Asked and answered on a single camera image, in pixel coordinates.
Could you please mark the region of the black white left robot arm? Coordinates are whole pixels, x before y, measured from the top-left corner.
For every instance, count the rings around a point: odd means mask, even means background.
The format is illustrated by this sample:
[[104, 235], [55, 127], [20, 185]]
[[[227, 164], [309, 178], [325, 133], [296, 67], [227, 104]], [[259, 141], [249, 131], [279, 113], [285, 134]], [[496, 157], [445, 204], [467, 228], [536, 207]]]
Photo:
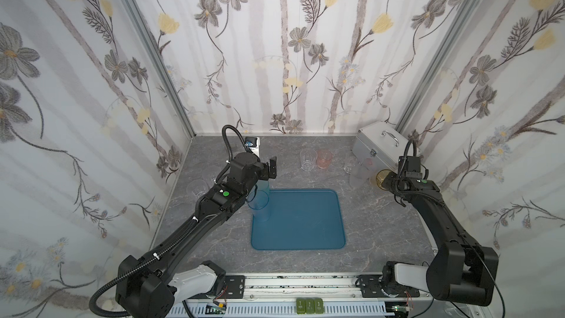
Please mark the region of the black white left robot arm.
[[197, 200], [194, 212], [162, 243], [119, 266], [116, 302], [122, 317], [165, 317], [172, 307], [199, 295], [222, 291], [225, 271], [211, 261], [180, 272], [185, 257], [208, 234], [223, 225], [246, 202], [260, 180], [277, 176], [277, 159], [263, 163], [253, 153], [239, 153], [227, 178]]

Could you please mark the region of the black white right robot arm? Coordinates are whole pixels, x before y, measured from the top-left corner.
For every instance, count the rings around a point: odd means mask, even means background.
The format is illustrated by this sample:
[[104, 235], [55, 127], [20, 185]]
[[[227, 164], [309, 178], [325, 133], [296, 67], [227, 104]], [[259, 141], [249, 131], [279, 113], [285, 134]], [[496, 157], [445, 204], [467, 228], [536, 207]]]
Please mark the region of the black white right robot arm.
[[447, 207], [438, 186], [413, 173], [401, 178], [385, 169], [379, 187], [410, 203], [424, 220], [438, 247], [428, 266], [388, 262], [384, 286], [406, 286], [426, 291], [436, 300], [489, 306], [496, 289], [499, 257], [463, 228]]

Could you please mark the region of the yellow transparent cup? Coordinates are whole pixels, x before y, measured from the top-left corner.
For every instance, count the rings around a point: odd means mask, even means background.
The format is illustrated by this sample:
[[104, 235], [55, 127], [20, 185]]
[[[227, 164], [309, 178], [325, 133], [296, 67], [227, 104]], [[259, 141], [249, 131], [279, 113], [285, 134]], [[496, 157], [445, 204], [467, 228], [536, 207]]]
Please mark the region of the yellow transparent cup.
[[388, 186], [385, 185], [385, 180], [391, 174], [390, 169], [383, 169], [375, 175], [375, 184], [378, 188], [387, 191]]

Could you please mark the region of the blue transparent tall cup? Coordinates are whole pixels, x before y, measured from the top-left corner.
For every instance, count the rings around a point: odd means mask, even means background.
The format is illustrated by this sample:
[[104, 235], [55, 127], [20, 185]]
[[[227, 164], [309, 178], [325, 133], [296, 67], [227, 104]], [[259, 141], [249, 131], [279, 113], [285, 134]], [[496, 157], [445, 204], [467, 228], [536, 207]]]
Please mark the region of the blue transparent tall cup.
[[247, 197], [247, 205], [255, 221], [266, 222], [269, 220], [272, 213], [269, 181], [259, 180], [256, 183]]

